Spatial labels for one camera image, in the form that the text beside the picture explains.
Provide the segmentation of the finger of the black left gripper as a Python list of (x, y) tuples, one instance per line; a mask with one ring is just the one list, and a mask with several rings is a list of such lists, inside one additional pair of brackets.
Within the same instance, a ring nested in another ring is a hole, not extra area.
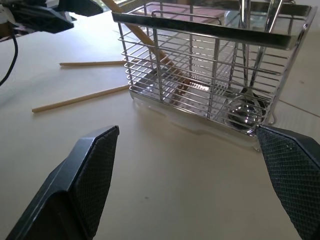
[(74, 27), (53, 9), (38, 5), (14, 5), (14, 20), (26, 28), (47, 33), (59, 33)]
[(60, 0), (58, 9), (85, 17), (92, 17), (104, 12), (103, 8), (94, 0)]

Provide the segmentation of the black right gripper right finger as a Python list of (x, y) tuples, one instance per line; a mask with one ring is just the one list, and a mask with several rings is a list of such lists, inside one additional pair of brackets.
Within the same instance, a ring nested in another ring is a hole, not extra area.
[(320, 238), (320, 145), (287, 129), (256, 130), (272, 187), (298, 235)]

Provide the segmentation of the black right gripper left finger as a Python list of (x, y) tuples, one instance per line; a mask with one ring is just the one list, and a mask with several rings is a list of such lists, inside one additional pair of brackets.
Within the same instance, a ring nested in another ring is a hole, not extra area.
[(48, 175), (8, 240), (92, 240), (111, 186), (120, 129), (81, 137)]

